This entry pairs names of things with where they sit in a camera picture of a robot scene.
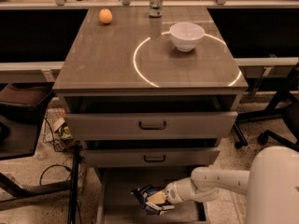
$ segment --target open drawer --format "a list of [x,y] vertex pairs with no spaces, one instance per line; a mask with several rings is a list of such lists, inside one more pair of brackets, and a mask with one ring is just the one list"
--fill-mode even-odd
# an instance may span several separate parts
[[67,114],[77,140],[219,138],[232,129],[237,113]]
[[98,208],[98,224],[208,224],[205,203],[185,202],[160,216],[147,216],[132,189],[151,184],[163,189],[168,183],[188,176],[182,168],[105,169]]

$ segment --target drawer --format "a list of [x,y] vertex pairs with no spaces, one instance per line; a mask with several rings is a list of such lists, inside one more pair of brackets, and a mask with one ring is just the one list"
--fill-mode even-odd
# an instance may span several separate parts
[[232,129],[237,113],[67,114],[77,140],[220,138]]
[[82,156],[91,167],[153,167],[213,164],[218,147],[83,150]]
[[209,224],[206,203],[180,203],[166,214],[147,215],[132,189],[151,184],[163,189],[174,180],[188,177],[188,170],[175,168],[106,169],[102,183],[97,222],[103,224]]

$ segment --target metal bottle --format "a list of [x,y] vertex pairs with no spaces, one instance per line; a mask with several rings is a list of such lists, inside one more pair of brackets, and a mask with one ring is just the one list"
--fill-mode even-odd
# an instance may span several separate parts
[[163,13],[163,0],[149,0],[149,15],[161,17]]

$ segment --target cabinet top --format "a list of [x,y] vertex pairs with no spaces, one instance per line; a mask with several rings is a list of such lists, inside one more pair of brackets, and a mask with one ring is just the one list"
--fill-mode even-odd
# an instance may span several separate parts
[[[234,58],[205,7],[164,7],[151,18],[148,7],[111,7],[113,21],[99,21],[91,7],[54,84],[56,92],[121,90],[246,89]],[[182,52],[172,44],[171,25],[204,27],[200,45]]]

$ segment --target drawer front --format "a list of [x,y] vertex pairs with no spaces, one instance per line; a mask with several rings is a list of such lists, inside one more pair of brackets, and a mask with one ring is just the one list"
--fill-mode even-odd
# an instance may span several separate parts
[[91,167],[152,167],[213,164],[219,155],[218,147],[83,150],[82,155]]
[[237,113],[67,114],[77,140],[220,138],[235,123]]

